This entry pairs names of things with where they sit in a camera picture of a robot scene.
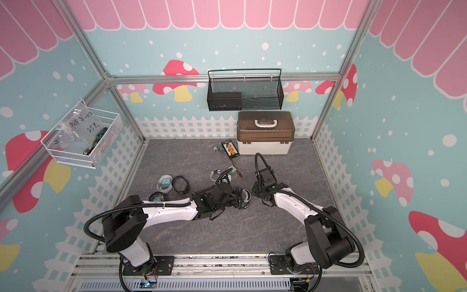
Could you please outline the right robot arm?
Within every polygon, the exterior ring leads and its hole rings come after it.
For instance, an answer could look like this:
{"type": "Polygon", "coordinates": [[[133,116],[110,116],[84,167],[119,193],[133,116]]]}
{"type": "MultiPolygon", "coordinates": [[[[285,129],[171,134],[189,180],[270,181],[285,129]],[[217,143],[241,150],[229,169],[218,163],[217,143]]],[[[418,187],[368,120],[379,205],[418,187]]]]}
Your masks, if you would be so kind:
{"type": "Polygon", "coordinates": [[[333,265],[357,268],[363,264],[364,248],[335,207],[323,208],[307,201],[279,183],[271,167],[256,170],[255,176],[253,196],[267,206],[287,211],[305,227],[306,242],[295,244],[285,252],[285,263],[290,270],[307,264],[322,269],[333,265]]]}

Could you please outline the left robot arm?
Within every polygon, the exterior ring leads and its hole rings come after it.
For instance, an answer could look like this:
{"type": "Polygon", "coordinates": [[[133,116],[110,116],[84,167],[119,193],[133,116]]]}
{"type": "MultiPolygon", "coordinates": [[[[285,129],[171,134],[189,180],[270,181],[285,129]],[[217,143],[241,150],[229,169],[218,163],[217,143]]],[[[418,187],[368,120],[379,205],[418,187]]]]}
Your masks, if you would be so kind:
{"type": "Polygon", "coordinates": [[[214,220],[226,208],[247,208],[250,200],[248,190],[235,189],[227,181],[177,201],[142,201],[132,195],[114,209],[90,218],[83,231],[88,237],[105,243],[107,252],[120,254],[131,266],[153,266],[152,250],[140,237],[145,228],[172,221],[214,220]]]}

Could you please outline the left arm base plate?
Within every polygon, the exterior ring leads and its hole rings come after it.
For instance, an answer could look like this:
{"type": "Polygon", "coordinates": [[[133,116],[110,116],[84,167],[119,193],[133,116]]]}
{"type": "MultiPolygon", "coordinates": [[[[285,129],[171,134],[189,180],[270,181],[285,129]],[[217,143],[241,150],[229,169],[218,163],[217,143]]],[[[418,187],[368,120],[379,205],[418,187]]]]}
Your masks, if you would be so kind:
{"type": "Polygon", "coordinates": [[[148,262],[134,267],[124,264],[124,276],[170,276],[173,270],[174,256],[153,256],[148,262]]]}

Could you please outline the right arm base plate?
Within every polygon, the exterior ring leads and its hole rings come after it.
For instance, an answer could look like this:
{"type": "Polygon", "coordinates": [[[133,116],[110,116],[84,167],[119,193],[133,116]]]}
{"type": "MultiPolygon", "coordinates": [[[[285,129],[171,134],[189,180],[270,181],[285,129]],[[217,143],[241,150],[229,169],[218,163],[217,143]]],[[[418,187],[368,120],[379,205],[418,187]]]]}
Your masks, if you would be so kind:
{"type": "Polygon", "coordinates": [[[313,263],[297,264],[291,256],[285,254],[269,253],[267,256],[270,273],[272,275],[309,275],[319,274],[319,265],[313,263]]]}

